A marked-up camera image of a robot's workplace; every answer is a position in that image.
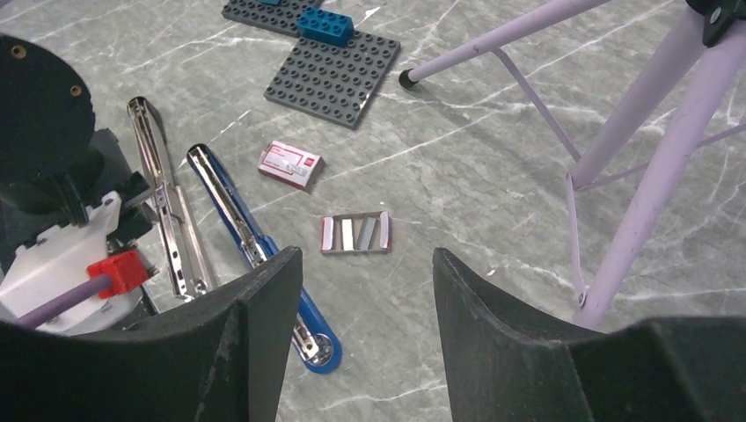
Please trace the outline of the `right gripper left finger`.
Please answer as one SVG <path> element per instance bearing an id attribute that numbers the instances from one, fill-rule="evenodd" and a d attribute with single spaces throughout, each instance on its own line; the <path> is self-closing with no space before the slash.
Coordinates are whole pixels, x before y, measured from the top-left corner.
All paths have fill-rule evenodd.
<path id="1" fill-rule="evenodd" d="M 289 246 L 127 331 L 1 326 L 4 421 L 272 421 L 303 284 Z"/>

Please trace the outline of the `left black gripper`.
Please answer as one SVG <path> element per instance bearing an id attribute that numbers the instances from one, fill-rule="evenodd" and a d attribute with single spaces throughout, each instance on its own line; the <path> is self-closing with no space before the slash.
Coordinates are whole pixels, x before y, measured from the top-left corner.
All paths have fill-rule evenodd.
<path id="1" fill-rule="evenodd" d="M 127 245 L 149 233 L 156 216 L 147 201 L 153 189 L 139 171 L 127 178 L 123 176 L 102 176 L 88 193 L 94 207 L 101 203 L 106 193 L 117 192 L 121 198 L 118 228 L 107 236 L 117 245 Z"/>

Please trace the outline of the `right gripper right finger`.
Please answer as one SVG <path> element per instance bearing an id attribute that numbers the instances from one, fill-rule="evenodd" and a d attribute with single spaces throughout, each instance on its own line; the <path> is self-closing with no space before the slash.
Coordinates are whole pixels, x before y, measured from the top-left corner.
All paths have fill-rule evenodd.
<path id="1" fill-rule="evenodd" d="M 745 321 L 654 317 L 584 329 L 530 306 L 444 248 L 435 303 L 455 421 L 742 421 Z"/>

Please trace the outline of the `red white staple box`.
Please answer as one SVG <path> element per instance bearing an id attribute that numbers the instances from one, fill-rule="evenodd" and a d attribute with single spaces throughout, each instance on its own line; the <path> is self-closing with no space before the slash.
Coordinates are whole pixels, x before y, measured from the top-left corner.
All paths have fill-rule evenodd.
<path id="1" fill-rule="evenodd" d="M 260 174 L 304 192 L 311 190 L 324 167 L 322 156 L 279 141 L 263 149 L 257 164 Z"/>

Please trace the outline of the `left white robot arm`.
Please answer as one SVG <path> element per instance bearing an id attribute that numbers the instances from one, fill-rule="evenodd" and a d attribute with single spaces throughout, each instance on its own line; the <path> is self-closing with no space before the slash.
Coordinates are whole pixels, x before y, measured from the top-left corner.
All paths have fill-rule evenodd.
<path id="1" fill-rule="evenodd" d="M 56 224 L 81 226 L 110 192 L 122 199 L 111 237 L 127 244 L 152 229 L 139 203 L 148 191 L 116 135 L 96 127 L 83 78 L 44 47 L 2 34 L 2 246 L 28 245 Z"/>

